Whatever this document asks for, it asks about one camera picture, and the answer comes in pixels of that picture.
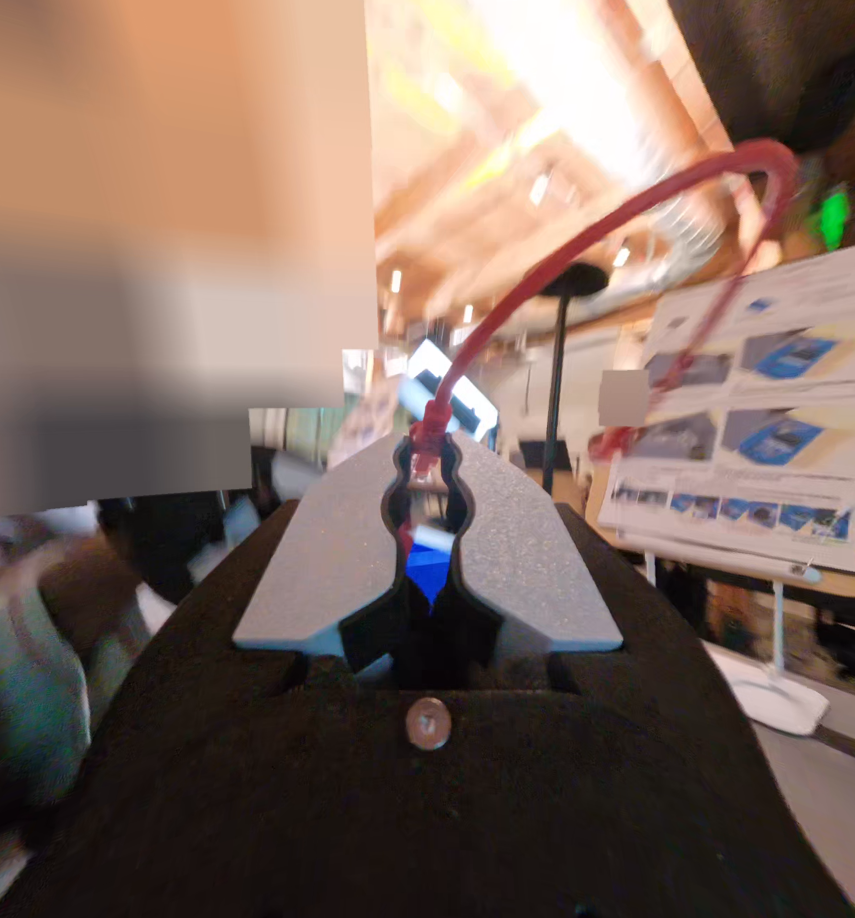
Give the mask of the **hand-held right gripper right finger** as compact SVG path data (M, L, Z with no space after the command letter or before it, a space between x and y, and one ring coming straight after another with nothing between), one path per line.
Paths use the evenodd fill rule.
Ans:
M451 490L466 506L450 568L488 638L479 659L609 653L621 632L548 493L463 433L449 436Z

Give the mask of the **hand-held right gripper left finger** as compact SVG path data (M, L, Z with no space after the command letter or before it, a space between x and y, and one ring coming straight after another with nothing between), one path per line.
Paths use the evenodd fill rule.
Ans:
M390 434L320 477L300 500L236 630L241 650L387 658L409 618L409 445Z

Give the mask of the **blue device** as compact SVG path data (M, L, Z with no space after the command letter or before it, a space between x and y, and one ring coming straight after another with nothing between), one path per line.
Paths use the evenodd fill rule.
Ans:
M452 542L415 541L406 561L406 575L419 588L432 610L449 576Z

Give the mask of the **studio light panel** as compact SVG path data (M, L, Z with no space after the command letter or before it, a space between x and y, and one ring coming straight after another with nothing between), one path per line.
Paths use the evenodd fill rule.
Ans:
M436 396L450 365L445 352L430 339L422 339L410 354L397 395L399 405L414 420L423 419L425 408ZM475 442L481 442L498 426L498 408L466 376L461 377L452 389L450 405L448 432L462 430Z

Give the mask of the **instruction board on white stand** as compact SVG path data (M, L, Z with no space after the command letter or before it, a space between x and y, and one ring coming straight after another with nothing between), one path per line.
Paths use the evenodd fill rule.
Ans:
M786 675L783 594L855 577L855 246L742 281L601 476L616 545L771 587L771 662L721 675L749 719L812 735L830 703Z

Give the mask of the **black round-top pole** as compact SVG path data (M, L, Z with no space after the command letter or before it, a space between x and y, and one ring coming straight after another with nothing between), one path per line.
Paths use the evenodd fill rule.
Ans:
M542 290L542 295L556 299L557 312L552 333L551 370L548 393L546 438L541 468L541 487L552 496L557 457L559 400L564 346L567 334L567 312L575 298L599 294L608 284L608 275L600 267L587 262L569 264Z

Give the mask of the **green exit sign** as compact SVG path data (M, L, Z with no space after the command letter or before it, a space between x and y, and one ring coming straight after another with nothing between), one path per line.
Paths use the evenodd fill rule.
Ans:
M818 214L819 236L825 251L836 251L844 241L850 217L848 189L844 184L827 190L822 198Z

